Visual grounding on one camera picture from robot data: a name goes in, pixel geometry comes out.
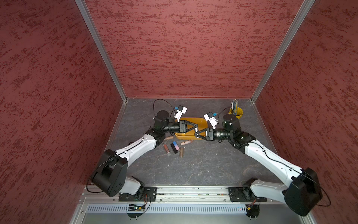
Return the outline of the gold lipstick tube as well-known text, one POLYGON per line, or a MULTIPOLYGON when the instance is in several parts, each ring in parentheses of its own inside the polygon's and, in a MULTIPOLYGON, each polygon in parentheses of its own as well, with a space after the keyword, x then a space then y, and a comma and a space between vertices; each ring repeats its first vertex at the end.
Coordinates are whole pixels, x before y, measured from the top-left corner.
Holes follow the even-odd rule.
POLYGON ((181 147, 180 148, 180 158, 183 158, 183 156, 184 156, 184 148, 181 147))

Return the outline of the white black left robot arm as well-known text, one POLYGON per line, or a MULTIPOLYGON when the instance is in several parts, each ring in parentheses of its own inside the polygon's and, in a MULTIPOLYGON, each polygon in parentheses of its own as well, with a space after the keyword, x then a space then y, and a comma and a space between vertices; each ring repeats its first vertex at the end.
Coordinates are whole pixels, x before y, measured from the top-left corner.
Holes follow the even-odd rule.
POLYGON ((103 152, 89 178, 101 193, 109 197, 123 193, 141 198, 144 184, 134 177, 127 176, 128 167, 145 153, 158 147, 167 133, 187 133, 198 127, 198 124, 187 120, 174 120, 169 117, 169 112, 164 110, 159 111, 153 120, 154 125, 139 140, 122 149, 107 149, 103 152))

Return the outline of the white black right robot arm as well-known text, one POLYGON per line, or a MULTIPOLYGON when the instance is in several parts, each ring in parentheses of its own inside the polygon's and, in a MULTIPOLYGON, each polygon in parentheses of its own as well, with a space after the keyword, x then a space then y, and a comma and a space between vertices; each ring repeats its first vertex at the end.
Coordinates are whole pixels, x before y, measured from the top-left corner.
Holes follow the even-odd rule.
POLYGON ((218 120, 213 113, 205 114, 204 119, 211 124, 211 128, 197 131, 196 137, 206 141, 228 141, 232 147, 262 164, 281 180, 281 183, 270 183, 251 179, 246 185, 250 196, 284 203, 302 217, 308 215, 323 198, 319 178, 314 170, 302 169, 269 150, 253 135, 242 131, 235 115, 226 114, 222 128, 216 127, 218 120))

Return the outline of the yellow plastic storage tray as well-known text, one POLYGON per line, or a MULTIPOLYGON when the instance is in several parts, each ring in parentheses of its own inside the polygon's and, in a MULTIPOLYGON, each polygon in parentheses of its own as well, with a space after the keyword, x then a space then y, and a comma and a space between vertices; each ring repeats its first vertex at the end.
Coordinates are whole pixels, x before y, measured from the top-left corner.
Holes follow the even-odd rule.
POLYGON ((198 125, 197 128, 191 130, 187 133, 175 133, 175 137, 179 140, 196 140, 199 139, 195 136, 195 133, 201 131, 202 129, 208 128, 208 123, 204 118, 194 117, 194 118, 181 118, 180 120, 187 120, 189 122, 195 123, 198 125))

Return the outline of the blue pink gradient lipstick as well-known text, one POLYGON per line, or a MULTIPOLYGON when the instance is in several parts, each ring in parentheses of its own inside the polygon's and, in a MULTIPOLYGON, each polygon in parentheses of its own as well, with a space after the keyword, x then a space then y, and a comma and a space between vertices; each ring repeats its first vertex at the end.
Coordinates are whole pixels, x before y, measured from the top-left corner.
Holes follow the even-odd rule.
POLYGON ((178 144, 175 141, 173 142, 173 145, 174 145, 174 147, 176 148, 177 151, 180 151, 180 148, 179 148, 178 144))

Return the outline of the black lipstick beside gradient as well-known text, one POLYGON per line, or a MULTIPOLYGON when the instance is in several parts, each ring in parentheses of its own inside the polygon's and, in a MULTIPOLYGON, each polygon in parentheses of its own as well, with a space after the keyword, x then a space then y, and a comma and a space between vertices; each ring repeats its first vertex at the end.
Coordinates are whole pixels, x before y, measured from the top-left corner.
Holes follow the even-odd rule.
POLYGON ((172 143, 171 148, 175 154, 178 154, 178 150, 176 149, 175 145, 172 143))

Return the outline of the pink nude lip gloss tube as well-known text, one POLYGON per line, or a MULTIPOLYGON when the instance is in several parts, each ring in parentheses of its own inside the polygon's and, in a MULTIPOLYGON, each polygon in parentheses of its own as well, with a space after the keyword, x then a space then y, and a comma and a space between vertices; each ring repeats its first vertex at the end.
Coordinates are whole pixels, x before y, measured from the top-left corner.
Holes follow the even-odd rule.
POLYGON ((191 144, 193 143, 194 140, 188 140, 188 141, 184 141, 184 142, 181 142, 180 145, 181 146, 184 146, 184 145, 187 145, 187 144, 191 144))

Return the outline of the brown clear lip gloss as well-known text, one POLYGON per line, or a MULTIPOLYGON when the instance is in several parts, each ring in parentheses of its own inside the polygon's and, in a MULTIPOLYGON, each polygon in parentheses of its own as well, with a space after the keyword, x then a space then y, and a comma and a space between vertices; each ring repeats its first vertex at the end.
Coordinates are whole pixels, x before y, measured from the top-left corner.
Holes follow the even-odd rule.
POLYGON ((163 147, 164 147, 166 154, 170 155, 171 153, 170 153, 169 147, 166 144, 163 144, 163 147))

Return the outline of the pens in cup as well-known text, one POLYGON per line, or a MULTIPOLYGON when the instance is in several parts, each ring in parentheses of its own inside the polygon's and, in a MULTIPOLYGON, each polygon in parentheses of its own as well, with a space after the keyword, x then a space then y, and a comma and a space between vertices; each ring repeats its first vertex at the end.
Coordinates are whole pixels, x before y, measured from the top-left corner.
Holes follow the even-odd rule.
POLYGON ((237 99, 234 99, 231 101, 231 113, 237 116, 237 107, 238 107, 238 101, 237 99))

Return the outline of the yellow pen cup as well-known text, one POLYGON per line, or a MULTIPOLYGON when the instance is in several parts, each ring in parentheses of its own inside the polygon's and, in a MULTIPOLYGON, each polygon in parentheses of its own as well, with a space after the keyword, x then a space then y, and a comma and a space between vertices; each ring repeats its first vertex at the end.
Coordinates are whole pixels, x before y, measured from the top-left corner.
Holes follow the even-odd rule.
POLYGON ((236 110, 230 109, 229 114, 233 114, 237 119, 240 119, 243 116, 243 110, 239 107, 236 110))

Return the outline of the vented metal panel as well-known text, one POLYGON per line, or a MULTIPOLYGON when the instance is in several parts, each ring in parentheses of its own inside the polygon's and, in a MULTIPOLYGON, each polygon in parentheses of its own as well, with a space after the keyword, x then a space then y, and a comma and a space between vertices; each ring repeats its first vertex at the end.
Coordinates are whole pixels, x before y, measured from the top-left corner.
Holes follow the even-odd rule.
MULTIPOLYGON (((90 204, 86 213, 100 214, 141 214, 129 204, 90 204)), ((151 204, 149 214, 246 214, 246 206, 241 204, 151 204)))

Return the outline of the aluminium front rail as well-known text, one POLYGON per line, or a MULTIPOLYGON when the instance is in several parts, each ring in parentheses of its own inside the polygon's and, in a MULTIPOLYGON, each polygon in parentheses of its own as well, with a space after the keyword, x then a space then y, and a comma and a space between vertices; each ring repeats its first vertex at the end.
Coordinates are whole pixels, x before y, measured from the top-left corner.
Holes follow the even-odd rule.
MULTIPOLYGON (((228 186, 174 186, 160 185, 157 187, 156 203, 234 203, 230 201, 228 186)), ((267 202, 285 203, 283 191, 287 187, 282 184, 259 182, 255 196, 267 198, 267 202)), ((88 202, 119 202, 119 194, 109 197, 104 193, 90 193, 87 190, 80 197, 88 202)))

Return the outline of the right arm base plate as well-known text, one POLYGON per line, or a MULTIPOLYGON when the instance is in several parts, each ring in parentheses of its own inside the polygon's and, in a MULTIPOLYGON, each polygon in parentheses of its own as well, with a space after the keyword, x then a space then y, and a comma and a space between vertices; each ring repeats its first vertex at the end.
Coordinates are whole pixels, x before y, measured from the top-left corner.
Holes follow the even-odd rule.
POLYGON ((267 198, 257 197, 254 195, 250 188, 245 187, 229 187, 228 195, 231 202, 267 202, 267 198))

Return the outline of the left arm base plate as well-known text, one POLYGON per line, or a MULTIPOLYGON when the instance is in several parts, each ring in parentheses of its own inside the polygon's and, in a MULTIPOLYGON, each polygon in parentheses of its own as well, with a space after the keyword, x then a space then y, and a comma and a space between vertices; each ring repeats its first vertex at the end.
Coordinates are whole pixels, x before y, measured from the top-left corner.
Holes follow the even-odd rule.
POLYGON ((144 186, 134 194, 120 193, 118 200, 120 202, 155 202, 157 197, 157 187, 144 186))

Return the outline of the aluminium corner post right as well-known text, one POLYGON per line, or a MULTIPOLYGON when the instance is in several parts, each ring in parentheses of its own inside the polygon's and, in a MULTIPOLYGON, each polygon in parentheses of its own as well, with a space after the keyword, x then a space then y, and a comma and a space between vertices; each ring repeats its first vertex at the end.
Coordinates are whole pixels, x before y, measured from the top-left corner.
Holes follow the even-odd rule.
POLYGON ((309 13, 310 9, 314 5, 315 0, 304 0, 302 5, 300 6, 295 18, 293 19, 288 31, 286 32, 280 46, 278 47, 271 63, 269 64, 265 74, 263 75, 262 80, 260 81, 258 87, 254 91, 251 102, 253 104, 256 103, 259 95, 263 91, 266 83, 270 79, 271 75, 273 74, 275 68, 277 67, 278 63, 280 62, 281 58, 283 57, 284 53, 286 52, 287 48, 289 47, 291 41, 295 37, 297 31, 299 30, 300 26, 302 25, 303 21, 305 20, 307 14, 309 13))

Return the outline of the aluminium corner post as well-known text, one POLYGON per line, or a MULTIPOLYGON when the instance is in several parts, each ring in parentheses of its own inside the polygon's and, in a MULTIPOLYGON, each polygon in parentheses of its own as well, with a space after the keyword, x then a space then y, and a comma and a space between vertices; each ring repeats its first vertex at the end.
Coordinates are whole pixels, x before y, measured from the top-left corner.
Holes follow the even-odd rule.
POLYGON ((288 31, 286 32, 280 46, 278 47, 271 63, 269 64, 265 74, 263 75, 262 80, 260 81, 258 87, 254 91, 251 102, 253 104, 256 103, 259 95, 263 91, 266 83, 270 79, 271 75, 273 74, 275 68, 277 67, 278 63, 280 62, 281 58, 283 57, 284 53, 286 52, 287 48, 289 47, 291 41, 295 37, 297 31, 299 30, 300 26, 302 25, 303 21, 305 20, 307 14, 309 13, 310 9, 314 5, 315 0, 304 0, 302 5, 300 6, 295 18, 293 19, 288 31))
POLYGON ((112 80, 113 80, 113 83, 114 83, 114 85, 115 85, 115 87, 116 87, 116 89, 117 89, 122 101, 124 103, 126 103, 127 102, 127 95, 125 94, 125 91, 124 91, 122 85, 120 84, 120 81, 118 79, 118 76, 117 76, 117 73, 115 71, 115 68, 114 68, 114 66, 113 66, 113 64, 112 64, 112 62, 110 60, 110 57, 109 57, 109 55, 107 53, 107 50, 105 49, 105 46, 103 44, 103 41, 102 41, 102 39, 100 37, 100 34, 99 34, 97 28, 96 28, 96 25, 95 25, 91 15, 90 15, 90 11, 89 11, 89 9, 88 9, 88 7, 86 5, 86 2, 84 0, 75 0, 75 3, 76 3, 76 5, 77 5, 77 7, 78 7, 78 9, 79 9, 79 11, 81 13, 82 18, 84 19, 84 22, 85 22, 85 24, 86 24, 86 26, 87 26, 87 28, 88 28, 91 36, 92 36, 93 41, 95 42, 95 45, 96 45, 96 47, 97 47, 97 49, 98 49, 98 51, 99 51, 99 53, 100 53, 100 55, 102 57, 102 60, 103 60, 103 62, 105 64, 105 66, 106 66, 106 68, 107 68, 112 80))

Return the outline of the aluminium corner post left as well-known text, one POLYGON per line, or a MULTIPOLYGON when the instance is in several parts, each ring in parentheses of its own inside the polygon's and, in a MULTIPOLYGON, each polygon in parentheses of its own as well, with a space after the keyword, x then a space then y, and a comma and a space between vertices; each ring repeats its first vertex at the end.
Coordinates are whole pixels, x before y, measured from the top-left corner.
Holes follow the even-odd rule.
POLYGON ((93 41, 95 42, 95 45, 96 45, 96 47, 97 47, 97 49, 98 49, 98 51, 99 51, 99 53, 100 53, 100 55, 102 57, 102 60, 103 60, 103 62, 105 64, 105 66, 106 66, 106 68, 107 68, 112 80, 113 80, 113 83, 114 83, 114 85, 115 85, 115 87, 116 87, 116 89, 117 89, 122 101, 124 103, 126 103, 127 102, 127 95, 125 94, 125 91, 124 91, 122 85, 120 84, 120 81, 118 79, 118 76, 117 76, 117 73, 115 71, 115 68, 114 68, 114 66, 113 66, 113 64, 112 64, 112 62, 110 60, 110 57, 109 57, 109 55, 107 53, 107 50, 105 49, 105 46, 103 44, 103 41, 102 41, 102 39, 100 37, 100 34, 99 34, 97 28, 96 28, 96 25, 95 25, 91 15, 90 15, 90 11, 89 11, 89 9, 88 9, 88 7, 86 5, 86 2, 84 0, 75 0, 75 3, 76 3, 76 5, 77 5, 77 7, 78 7, 78 9, 79 9, 79 11, 81 13, 82 18, 84 19, 84 22, 85 22, 85 24, 86 24, 86 26, 87 26, 87 28, 88 28, 91 36, 92 36, 93 41))

